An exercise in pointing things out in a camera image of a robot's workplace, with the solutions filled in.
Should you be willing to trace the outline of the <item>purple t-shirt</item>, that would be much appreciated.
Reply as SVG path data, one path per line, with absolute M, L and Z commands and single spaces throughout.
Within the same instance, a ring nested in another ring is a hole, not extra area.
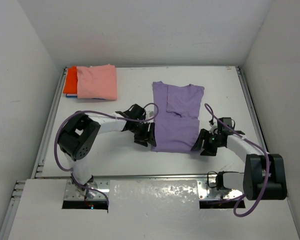
M 200 108 L 205 88 L 152 83 L 153 101 L 158 106 L 154 119 L 156 146 L 153 152 L 189 154 L 199 136 Z

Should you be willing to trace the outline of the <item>white foam front cover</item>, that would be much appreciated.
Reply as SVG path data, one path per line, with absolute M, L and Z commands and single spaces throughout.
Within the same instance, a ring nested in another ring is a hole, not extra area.
M 11 240 L 296 240 L 287 201 L 262 201 L 246 217 L 201 209 L 193 180 L 112 180 L 109 208 L 64 209 L 65 179 L 29 179 Z

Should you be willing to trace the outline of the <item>aluminium left table rail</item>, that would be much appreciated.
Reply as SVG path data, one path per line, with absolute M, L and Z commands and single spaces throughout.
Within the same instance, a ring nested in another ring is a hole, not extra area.
M 39 146 L 37 156 L 36 156 L 36 159 L 34 162 L 34 167 L 33 167 L 32 173 L 31 173 L 31 177 L 30 177 L 31 179 L 36 179 L 37 175 L 39 178 L 41 177 L 41 174 L 43 171 L 43 166 L 45 163 L 45 157 L 46 157 L 47 149 L 49 146 L 50 137 L 51 137 L 51 133 L 53 130 L 53 125 L 55 122 L 55 117 L 57 114 L 57 109 L 58 109 L 60 98 L 62 95 L 63 86 L 65 83 L 67 72 L 68 72 L 68 67 L 66 66 L 62 70 L 59 80 L 58 80 L 58 83 L 57 83 L 57 87 L 56 87 L 56 90 L 54 93 L 51 108 L 50 108 L 50 111 L 48 114 L 47 122 L 45 124 L 44 132 L 43 132 L 40 146 Z

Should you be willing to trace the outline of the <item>aluminium table rail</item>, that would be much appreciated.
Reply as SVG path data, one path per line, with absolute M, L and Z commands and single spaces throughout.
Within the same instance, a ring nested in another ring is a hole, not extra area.
M 93 176 L 94 180 L 201 180 L 204 178 L 213 179 L 217 173 L 206 174 L 170 174 L 170 175 L 113 175 L 113 176 Z M 42 176 L 42 172 L 36 172 L 33 179 L 69 179 L 70 175 L 65 176 Z
M 250 89 L 249 89 L 249 86 L 247 84 L 247 80 L 246 80 L 245 75 L 244 75 L 244 72 L 239 66 L 236 66 L 235 68 L 236 68 L 236 72 L 237 72 L 237 75 L 238 75 L 238 79 L 239 79 L 240 84 L 241 84 L 243 95 L 245 97 L 245 101 L 246 101 L 246 104 L 247 104 L 247 107 L 248 107 L 248 111 L 249 111 L 249 114 L 250 114 L 250 117 L 251 117 L 251 120 L 252 120 L 253 128 L 254 128 L 254 131 L 256 133 L 258 142 L 260 143 L 260 145 L 265 150 L 268 150 L 267 144 L 266 144 L 266 141 L 265 141 L 265 138 L 264 138 L 264 135 L 263 135 L 263 131 L 262 131 L 262 128 L 261 128 L 261 125 L 260 125 L 260 122 L 259 122 L 259 119 L 258 119 L 258 116 L 257 116 L 257 112 L 256 112 L 256 109 L 255 109 L 255 106 L 254 106 L 254 103 L 253 103 L 253 99 L 252 99 L 252 96 L 251 96 L 251 93 L 250 93 Z
M 68 72 L 68 67 L 66 66 L 62 70 L 59 80 L 58 80 L 58 83 L 57 83 L 57 87 L 56 87 L 56 90 L 54 93 L 51 108 L 50 108 L 50 111 L 48 114 L 47 122 L 45 124 L 44 132 L 43 132 L 40 146 L 39 146 L 37 156 L 36 156 L 36 159 L 34 162 L 34 167 L 33 167 L 32 173 L 31 173 L 31 177 L 30 177 L 31 179 L 36 179 L 37 175 L 39 178 L 41 177 L 41 174 L 43 171 L 43 166 L 45 163 L 45 157 L 46 157 L 47 149 L 49 146 L 50 137 L 51 137 L 51 133 L 53 130 L 53 125 L 55 122 L 55 117 L 57 114 L 57 109 L 58 109 L 60 98 L 62 95 L 63 86 L 65 83 L 67 72 Z

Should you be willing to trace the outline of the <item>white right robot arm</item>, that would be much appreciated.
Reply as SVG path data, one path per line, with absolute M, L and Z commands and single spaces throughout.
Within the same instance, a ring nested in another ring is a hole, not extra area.
M 230 117 L 221 117 L 218 122 L 210 121 L 210 130 L 201 129 L 191 150 L 201 150 L 201 156 L 215 157 L 219 148 L 227 148 L 244 163 L 243 175 L 236 171 L 220 171 L 216 174 L 218 191 L 237 189 L 248 200 L 256 200 L 262 192 L 266 178 L 266 158 L 269 160 L 268 179 L 262 200 L 284 200 L 287 197 L 287 183 L 283 157 L 279 154 L 263 153 L 258 147 L 243 139 L 245 133 L 238 130 Z

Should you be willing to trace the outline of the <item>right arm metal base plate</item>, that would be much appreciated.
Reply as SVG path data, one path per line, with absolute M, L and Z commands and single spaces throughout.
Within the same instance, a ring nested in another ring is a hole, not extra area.
M 237 189 L 216 190 L 216 188 L 210 188 L 206 180 L 197 181 L 197 193 L 199 200 L 202 201 L 231 200 L 243 194 Z

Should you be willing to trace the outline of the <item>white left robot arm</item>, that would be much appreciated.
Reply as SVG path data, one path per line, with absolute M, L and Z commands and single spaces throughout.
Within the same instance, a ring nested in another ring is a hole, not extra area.
M 83 194 L 97 193 L 98 189 L 92 186 L 94 178 L 88 163 L 88 153 L 97 135 L 129 131 L 134 135 L 134 143 L 155 147 L 154 119 L 158 113 L 157 105 L 154 111 L 146 111 L 138 104 L 113 114 L 94 110 L 76 111 L 57 130 L 53 144 L 55 162 L 60 170 L 70 173 L 72 183 Z

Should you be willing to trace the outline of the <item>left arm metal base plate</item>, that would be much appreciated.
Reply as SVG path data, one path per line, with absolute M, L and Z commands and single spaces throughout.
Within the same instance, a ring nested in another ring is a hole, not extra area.
M 88 189 L 80 188 L 70 180 L 66 183 L 64 197 L 65 201 L 106 201 L 109 197 L 110 183 L 97 181 L 88 183 Z

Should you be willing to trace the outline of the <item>aluminium right table rail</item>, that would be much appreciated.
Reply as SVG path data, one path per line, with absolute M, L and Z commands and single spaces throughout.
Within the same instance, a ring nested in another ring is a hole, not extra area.
M 258 119 L 258 116 L 257 116 L 257 112 L 256 112 L 256 109 L 255 109 L 255 106 L 254 106 L 254 103 L 253 103 L 253 99 L 252 99 L 252 96 L 251 96 L 251 93 L 250 93 L 250 89 L 249 89 L 249 86 L 247 84 L 247 80 L 246 80 L 245 75 L 244 75 L 244 72 L 239 66 L 236 66 L 235 68 L 236 68 L 236 72 L 237 72 L 237 75 L 238 75 L 238 79 L 239 79 L 240 84 L 241 84 L 243 95 L 245 97 L 245 101 L 246 101 L 246 104 L 247 104 L 247 107 L 248 107 L 248 111 L 249 111 L 249 114 L 250 114 L 250 117 L 251 117 L 251 120 L 252 120 L 253 128 L 254 128 L 254 131 L 256 133 L 258 142 L 260 143 L 260 145 L 265 150 L 268 150 L 267 144 L 266 144 L 266 141 L 265 141 L 265 138 L 264 138 L 264 135 L 263 135 L 263 131 L 262 131 L 262 128 L 261 128 L 261 125 L 260 125 L 260 122 L 259 122 L 259 119 Z

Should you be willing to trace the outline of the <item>folded pink t-shirt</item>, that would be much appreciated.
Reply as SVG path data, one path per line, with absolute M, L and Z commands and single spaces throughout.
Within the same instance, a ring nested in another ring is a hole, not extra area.
M 116 67 L 110 64 L 92 67 L 78 66 L 77 98 L 117 100 Z

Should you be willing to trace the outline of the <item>aluminium front table rail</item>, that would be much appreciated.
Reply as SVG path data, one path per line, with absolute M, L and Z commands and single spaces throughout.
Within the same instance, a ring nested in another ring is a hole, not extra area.
M 217 173 L 206 174 L 170 174 L 170 175 L 113 175 L 113 176 L 93 176 L 94 180 L 201 180 L 204 178 L 213 179 Z M 70 175 L 65 176 L 42 176 L 42 172 L 36 172 L 33 179 L 69 179 Z

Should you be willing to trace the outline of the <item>folded orange t-shirt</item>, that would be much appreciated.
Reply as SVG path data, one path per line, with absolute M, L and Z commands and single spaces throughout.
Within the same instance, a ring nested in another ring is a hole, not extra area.
M 76 95 L 77 94 L 77 85 L 78 85 L 77 67 L 72 66 L 67 69 L 65 85 L 64 85 L 62 93 Z

